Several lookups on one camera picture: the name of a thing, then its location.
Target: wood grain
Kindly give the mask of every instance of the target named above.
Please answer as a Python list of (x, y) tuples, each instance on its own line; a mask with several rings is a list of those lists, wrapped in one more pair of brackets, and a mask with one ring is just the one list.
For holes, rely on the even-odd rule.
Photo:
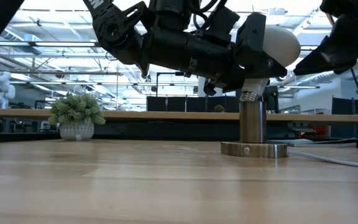
[[(299, 149), (358, 162), (358, 149)], [(358, 223), (358, 168), (218, 142), (0, 143), (0, 223)]]
[[(202, 119), (202, 120), (238, 120), (238, 113), (193, 113), (193, 112), (135, 112), (103, 111), (106, 119)], [(0, 116), (12, 118), (48, 118), (49, 110), (0, 109)], [(304, 122), (354, 122), (358, 115), (312, 115), (312, 114), (268, 114), (268, 121), (304, 121)]]

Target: metal base plate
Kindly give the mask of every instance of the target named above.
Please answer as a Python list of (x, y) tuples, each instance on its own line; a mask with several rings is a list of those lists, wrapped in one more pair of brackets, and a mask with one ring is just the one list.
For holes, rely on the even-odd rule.
[(229, 156), (284, 158), (288, 157), (286, 144), (255, 144), (222, 142), (221, 153)]

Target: stainless steel post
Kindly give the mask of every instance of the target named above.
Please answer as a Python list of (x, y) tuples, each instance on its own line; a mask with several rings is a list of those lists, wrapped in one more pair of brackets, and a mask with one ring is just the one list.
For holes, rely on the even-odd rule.
[(266, 142), (266, 106), (264, 102), (240, 103), (240, 142)]

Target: wooden counter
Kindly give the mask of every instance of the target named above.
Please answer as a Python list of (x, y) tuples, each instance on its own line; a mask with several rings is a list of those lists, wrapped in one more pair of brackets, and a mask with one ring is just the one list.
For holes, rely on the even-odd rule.
[[(358, 149), (299, 149), (358, 162)], [(0, 223), (358, 223), (358, 168), (217, 142), (0, 144)]]
[[(103, 111), (106, 119), (190, 119), (190, 120), (238, 120), (238, 113), (192, 113), (192, 112), (134, 112)], [(7, 118), (38, 118), (50, 116), (49, 110), (0, 109), (0, 116)], [(346, 122), (358, 123), (358, 115), (307, 115), (307, 114), (268, 114), (268, 121), (304, 122)]]

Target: textured pot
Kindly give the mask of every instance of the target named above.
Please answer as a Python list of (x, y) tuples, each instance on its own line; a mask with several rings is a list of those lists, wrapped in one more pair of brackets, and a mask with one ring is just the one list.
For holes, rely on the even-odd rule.
[(87, 141), (92, 138), (94, 124), (61, 124), (60, 136), (69, 141)]

